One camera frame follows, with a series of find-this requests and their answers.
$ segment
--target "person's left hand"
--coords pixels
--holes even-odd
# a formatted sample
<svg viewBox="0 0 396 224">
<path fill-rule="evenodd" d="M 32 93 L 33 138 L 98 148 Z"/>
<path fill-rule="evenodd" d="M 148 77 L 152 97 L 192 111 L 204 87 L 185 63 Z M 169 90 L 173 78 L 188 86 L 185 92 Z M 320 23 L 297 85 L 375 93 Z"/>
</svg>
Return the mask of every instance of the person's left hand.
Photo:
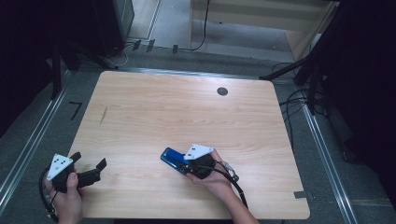
<svg viewBox="0 0 396 224">
<path fill-rule="evenodd" d="M 58 213 L 59 223 L 80 223 L 82 220 L 82 200 L 77 189 L 77 174 L 71 173 L 67 178 L 67 193 L 57 193 L 52 186 L 52 181 L 48 181 L 47 178 L 45 178 L 45 185 L 51 199 L 53 199 L 52 203 Z"/>
</svg>

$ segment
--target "wooden table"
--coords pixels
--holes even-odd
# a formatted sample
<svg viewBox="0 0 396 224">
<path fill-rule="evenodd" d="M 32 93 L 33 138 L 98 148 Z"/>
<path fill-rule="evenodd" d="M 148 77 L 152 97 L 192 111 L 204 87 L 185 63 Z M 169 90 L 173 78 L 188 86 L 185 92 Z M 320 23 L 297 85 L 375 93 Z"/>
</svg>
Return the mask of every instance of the wooden table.
<svg viewBox="0 0 396 224">
<path fill-rule="evenodd" d="M 228 94 L 217 93 L 219 87 Z M 160 160 L 166 147 L 217 149 L 239 175 L 256 218 L 308 218 L 302 183 L 271 82 L 104 72 L 70 155 L 79 172 L 102 158 L 85 188 L 84 217 L 230 218 L 203 187 Z"/>
</svg>

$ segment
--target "white plastic piece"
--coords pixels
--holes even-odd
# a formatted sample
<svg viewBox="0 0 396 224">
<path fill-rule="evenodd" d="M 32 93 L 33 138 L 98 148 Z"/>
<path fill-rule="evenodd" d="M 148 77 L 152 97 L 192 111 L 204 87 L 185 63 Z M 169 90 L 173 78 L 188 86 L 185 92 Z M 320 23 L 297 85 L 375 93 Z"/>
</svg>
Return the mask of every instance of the white plastic piece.
<svg viewBox="0 0 396 224">
<path fill-rule="evenodd" d="M 184 160 L 192 161 L 196 160 L 200 157 L 203 157 L 206 154 L 209 154 L 213 151 L 213 147 L 205 147 L 200 145 L 192 144 L 189 151 L 184 155 Z"/>
<path fill-rule="evenodd" d="M 55 156 L 53 156 L 52 159 L 52 164 L 49 168 L 49 174 L 47 175 L 47 179 L 51 180 L 55 178 L 55 176 L 57 176 L 61 171 L 66 169 L 66 167 L 69 166 L 71 163 L 73 163 L 72 159 L 55 153 Z"/>
</svg>

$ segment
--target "black cable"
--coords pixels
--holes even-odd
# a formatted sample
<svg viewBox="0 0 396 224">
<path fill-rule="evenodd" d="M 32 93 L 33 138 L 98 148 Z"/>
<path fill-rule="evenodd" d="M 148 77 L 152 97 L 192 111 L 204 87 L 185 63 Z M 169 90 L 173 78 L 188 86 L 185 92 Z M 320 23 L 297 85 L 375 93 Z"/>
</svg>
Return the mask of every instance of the black cable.
<svg viewBox="0 0 396 224">
<path fill-rule="evenodd" d="M 45 168 L 43 170 L 43 172 L 41 172 L 40 178 L 38 179 L 38 191 L 40 192 L 40 198 L 41 198 L 41 202 L 44 204 L 44 206 L 46 207 L 47 212 L 49 213 L 49 216 L 52 218 L 52 220 L 54 220 L 56 223 L 58 223 L 59 219 L 58 217 L 55 215 L 55 208 L 52 206 L 52 201 L 55 199 L 55 196 L 53 196 L 53 198 L 51 199 L 50 203 L 47 203 L 46 197 L 44 196 L 44 192 L 43 192 L 43 179 L 44 179 L 44 175 L 46 174 L 46 172 L 50 169 L 50 165 Z"/>
<path fill-rule="evenodd" d="M 301 100 L 306 100 L 306 97 L 294 98 L 294 99 L 291 99 L 290 101 L 293 101 L 293 102 L 295 101 L 295 103 L 299 103 L 299 102 L 301 102 Z M 285 105 L 286 103 L 287 103 L 287 101 L 279 103 L 279 105 Z"/>
<path fill-rule="evenodd" d="M 290 107 L 289 107 L 289 109 L 291 109 L 292 107 L 295 107 L 295 106 L 297 106 L 297 105 L 301 105 L 301 103 L 303 103 L 303 105 L 305 104 L 305 102 L 296 102 L 296 103 L 294 103 L 294 105 L 291 105 Z"/>
<path fill-rule="evenodd" d="M 293 113 L 289 114 L 285 119 L 283 119 L 283 121 L 288 120 L 290 118 L 290 116 L 292 116 L 292 115 L 296 114 L 297 112 L 299 112 L 305 105 L 306 105 L 306 103 L 302 104 L 297 110 L 295 110 Z"/>
<path fill-rule="evenodd" d="M 206 14 L 205 14 L 205 23 L 204 23 L 204 39 L 202 40 L 201 45 L 198 48 L 195 48 L 195 49 L 181 49 L 181 50 L 195 51 L 195 50 L 200 49 L 201 46 L 205 43 L 205 40 L 206 40 L 207 13 L 209 12 L 209 4 L 210 4 L 210 0 L 207 0 Z"/>
<path fill-rule="evenodd" d="M 53 196 L 53 198 L 50 200 L 50 203 L 53 203 L 53 200 L 55 200 L 56 195 L 58 195 L 58 190 L 56 190 L 55 195 Z"/>
<path fill-rule="evenodd" d="M 290 121 L 290 119 L 289 119 L 289 117 L 290 117 L 290 113 L 289 113 L 289 103 L 290 103 L 291 97 L 292 97 L 294 94 L 296 94 L 297 92 L 300 92 L 300 91 L 306 91 L 306 89 L 297 90 L 297 91 L 293 92 L 293 93 L 288 97 L 288 100 L 286 101 L 286 117 L 287 117 L 287 119 L 288 119 L 288 124 L 289 124 L 289 135 L 290 135 L 291 150 L 293 150 L 293 151 L 294 151 L 294 139 L 293 139 L 293 129 L 291 128 L 291 121 Z"/>
<path fill-rule="evenodd" d="M 197 167 L 201 167 L 201 168 L 206 168 L 212 171 L 216 171 L 219 174 L 224 175 L 224 177 L 226 177 L 232 184 L 233 186 L 236 188 L 236 190 L 238 190 L 239 196 L 241 197 L 241 201 L 242 203 L 245 205 L 245 207 L 248 209 L 248 202 L 245 198 L 245 194 L 244 191 L 239 187 L 239 185 L 236 183 L 235 180 L 233 180 L 233 178 L 230 176 L 230 174 L 224 173 L 221 170 L 218 170 L 216 168 L 210 167 L 210 166 L 202 166 L 202 165 L 197 165 Z"/>
</svg>

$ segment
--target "device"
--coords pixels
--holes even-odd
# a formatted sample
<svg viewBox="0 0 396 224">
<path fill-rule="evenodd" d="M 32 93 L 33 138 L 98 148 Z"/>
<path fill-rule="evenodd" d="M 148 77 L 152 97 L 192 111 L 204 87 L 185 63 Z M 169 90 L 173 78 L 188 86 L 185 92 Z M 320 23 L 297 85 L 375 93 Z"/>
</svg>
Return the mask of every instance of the device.
<svg viewBox="0 0 396 224">
<path fill-rule="evenodd" d="M 132 0 L 68 0 L 59 11 L 64 39 L 107 58 L 124 48 L 134 20 Z"/>
<path fill-rule="evenodd" d="M 193 144 L 187 154 L 181 154 L 167 147 L 161 155 L 161 160 L 183 175 L 191 173 L 200 179 L 204 179 L 212 173 L 216 165 L 216 161 L 209 154 L 212 151 L 212 147 Z"/>
<path fill-rule="evenodd" d="M 246 208 L 248 208 L 248 202 L 245 198 L 244 191 L 242 191 L 236 183 L 239 180 L 239 176 L 235 173 L 233 167 L 231 167 L 231 165 L 226 161 L 215 161 L 210 155 L 213 150 L 213 147 L 192 144 L 186 154 L 181 154 L 180 152 L 167 147 L 161 154 L 161 160 L 183 175 L 190 173 L 200 179 L 207 178 L 213 171 L 224 175 L 224 177 L 233 184 L 236 190 L 238 190 L 242 203 Z M 223 171 L 217 169 L 216 164 L 220 165 L 223 168 Z"/>
<path fill-rule="evenodd" d="M 58 221 L 57 216 L 55 215 L 55 208 L 52 206 L 52 201 L 58 194 L 58 192 L 66 193 L 67 192 L 67 177 L 74 170 L 74 163 L 81 158 L 81 154 L 76 152 L 70 158 L 64 157 L 59 154 L 55 154 L 51 164 L 41 172 L 40 178 L 38 180 L 38 188 L 41 196 L 41 201 L 49 212 L 49 216 L 54 220 Z M 102 159 L 97 165 L 95 169 L 84 173 L 77 173 L 78 175 L 78 186 L 77 188 L 84 188 L 86 186 L 92 185 L 95 182 L 101 180 L 100 173 L 106 167 L 106 158 Z M 47 179 L 52 181 L 52 186 L 56 190 L 55 196 L 49 199 L 49 196 L 44 195 L 44 191 L 46 188 L 43 186 L 44 175 L 47 174 Z"/>
</svg>

